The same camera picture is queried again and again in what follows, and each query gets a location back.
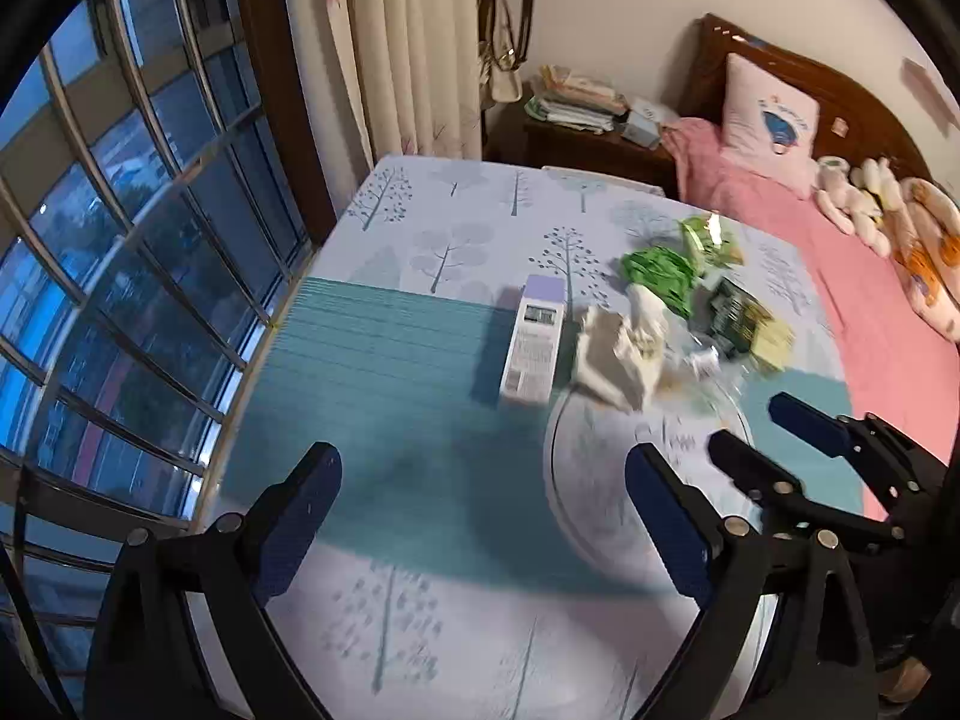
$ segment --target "barcode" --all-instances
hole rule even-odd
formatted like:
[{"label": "barcode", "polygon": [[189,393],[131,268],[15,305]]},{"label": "barcode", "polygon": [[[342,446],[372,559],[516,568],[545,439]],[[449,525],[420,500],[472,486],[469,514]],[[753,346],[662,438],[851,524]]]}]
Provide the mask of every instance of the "barcode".
[{"label": "barcode", "polygon": [[516,368],[511,368],[507,371],[507,381],[504,384],[504,389],[510,392],[516,392],[520,387],[520,371]]}]

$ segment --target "green plastic bag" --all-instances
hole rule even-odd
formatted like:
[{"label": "green plastic bag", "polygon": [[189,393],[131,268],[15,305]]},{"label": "green plastic bag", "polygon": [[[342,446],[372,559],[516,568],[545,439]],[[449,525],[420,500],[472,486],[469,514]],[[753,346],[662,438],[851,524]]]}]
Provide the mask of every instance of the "green plastic bag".
[{"label": "green plastic bag", "polygon": [[697,274],[688,258],[667,247],[649,247],[620,260],[627,281],[642,284],[674,314],[690,318],[690,295]]}]

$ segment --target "wooden headboard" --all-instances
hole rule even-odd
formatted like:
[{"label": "wooden headboard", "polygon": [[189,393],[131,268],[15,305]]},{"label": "wooden headboard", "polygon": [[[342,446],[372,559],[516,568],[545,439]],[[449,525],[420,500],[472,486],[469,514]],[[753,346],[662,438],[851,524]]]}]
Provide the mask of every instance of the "wooden headboard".
[{"label": "wooden headboard", "polygon": [[814,159],[831,154],[855,166],[867,157],[885,156],[896,177],[931,180],[929,168],[904,126],[860,84],[827,65],[771,46],[712,13],[700,23],[700,47],[680,101],[681,116],[721,124],[729,53],[745,56],[818,101]]}]

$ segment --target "bed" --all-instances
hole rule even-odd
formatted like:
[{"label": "bed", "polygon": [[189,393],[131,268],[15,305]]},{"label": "bed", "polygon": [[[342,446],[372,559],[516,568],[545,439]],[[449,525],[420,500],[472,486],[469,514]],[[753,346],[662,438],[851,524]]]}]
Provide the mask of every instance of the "bed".
[{"label": "bed", "polygon": [[[923,156],[896,117],[848,76],[714,15],[700,28],[679,106],[683,119],[664,137],[677,164],[680,199],[798,247],[827,311],[856,415],[877,413],[948,463],[960,405],[957,347],[913,313],[891,261],[843,235],[812,200],[720,156],[727,54],[743,55],[818,100],[814,158],[836,155],[858,165],[886,156],[896,177],[930,180]],[[867,511],[882,516],[872,496]]]}]

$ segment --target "purple box lid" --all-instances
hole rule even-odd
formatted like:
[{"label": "purple box lid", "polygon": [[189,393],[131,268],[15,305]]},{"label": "purple box lid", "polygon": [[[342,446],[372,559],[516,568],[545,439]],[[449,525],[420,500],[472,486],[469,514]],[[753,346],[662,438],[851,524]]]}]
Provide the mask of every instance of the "purple box lid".
[{"label": "purple box lid", "polygon": [[550,303],[563,303],[566,300],[566,284],[557,276],[527,276],[523,296],[528,300],[547,300]]}]

